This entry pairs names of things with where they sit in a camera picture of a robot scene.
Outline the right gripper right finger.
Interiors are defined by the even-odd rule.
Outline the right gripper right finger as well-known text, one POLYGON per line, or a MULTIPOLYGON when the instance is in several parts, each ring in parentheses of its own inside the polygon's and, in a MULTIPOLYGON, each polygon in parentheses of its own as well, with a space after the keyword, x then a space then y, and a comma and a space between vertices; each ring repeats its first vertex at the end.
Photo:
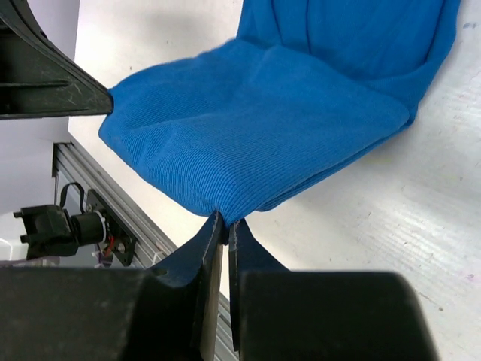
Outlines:
POLYGON ((230 315, 242 360, 436 360, 413 288, 395 272, 295 272, 246 221, 228 238, 230 315))

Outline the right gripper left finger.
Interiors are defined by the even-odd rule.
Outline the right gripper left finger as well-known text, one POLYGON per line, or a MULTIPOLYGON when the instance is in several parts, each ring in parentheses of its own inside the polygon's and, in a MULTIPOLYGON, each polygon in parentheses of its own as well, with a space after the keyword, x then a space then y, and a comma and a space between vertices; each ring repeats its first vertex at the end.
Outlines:
POLYGON ((148 269, 1 270, 3 360, 212 360, 220 214, 148 269))

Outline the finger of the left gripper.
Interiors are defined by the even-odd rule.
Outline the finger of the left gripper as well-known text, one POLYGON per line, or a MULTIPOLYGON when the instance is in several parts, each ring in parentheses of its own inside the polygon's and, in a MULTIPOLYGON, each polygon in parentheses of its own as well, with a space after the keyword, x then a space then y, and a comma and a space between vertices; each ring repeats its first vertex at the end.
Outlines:
POLYGON ((107 88, 69 59, 26 1, 1 2, 1 118, 105 115, 107 88))

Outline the blue tank top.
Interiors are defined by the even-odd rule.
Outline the blue tank top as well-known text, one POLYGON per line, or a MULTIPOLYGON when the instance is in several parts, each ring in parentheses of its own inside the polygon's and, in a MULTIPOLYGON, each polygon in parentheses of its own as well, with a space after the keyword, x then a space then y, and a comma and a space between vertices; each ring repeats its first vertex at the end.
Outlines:
POLYGON ((268 211, 404 131, 457 1, 246 1, 234 39, 118 83, 100 139, 186 210, 268 211))

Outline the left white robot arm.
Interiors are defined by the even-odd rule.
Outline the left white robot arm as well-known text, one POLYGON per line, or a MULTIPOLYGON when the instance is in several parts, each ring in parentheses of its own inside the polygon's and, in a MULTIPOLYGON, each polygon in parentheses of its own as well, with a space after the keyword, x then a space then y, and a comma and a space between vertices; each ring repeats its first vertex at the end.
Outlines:
MULTIPOLYGON (((107 89, 70 60, 41 29, 28 2, 1 3, 1 119, 35 119, 110 114, 107 89)), ((14 233, 1 239, 1 263, 73 256, 79 247, 107 240, 99 211, 69 216, 58 205, 21 208, 1 216, 14 233)))

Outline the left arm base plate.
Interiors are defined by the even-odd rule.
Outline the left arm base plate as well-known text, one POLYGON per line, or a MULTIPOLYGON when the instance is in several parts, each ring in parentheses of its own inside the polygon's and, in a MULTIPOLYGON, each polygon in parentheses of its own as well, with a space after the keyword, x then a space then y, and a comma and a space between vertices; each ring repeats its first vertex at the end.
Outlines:
POLYGON ((87 193, 86 213, 97 214, 101 221, 101 240, 93 253, 98 260, 98 267, 110 268, 114 258, 123 266, 129 267, 133 262, 138 241, 133 231, 94 189, 87 193))

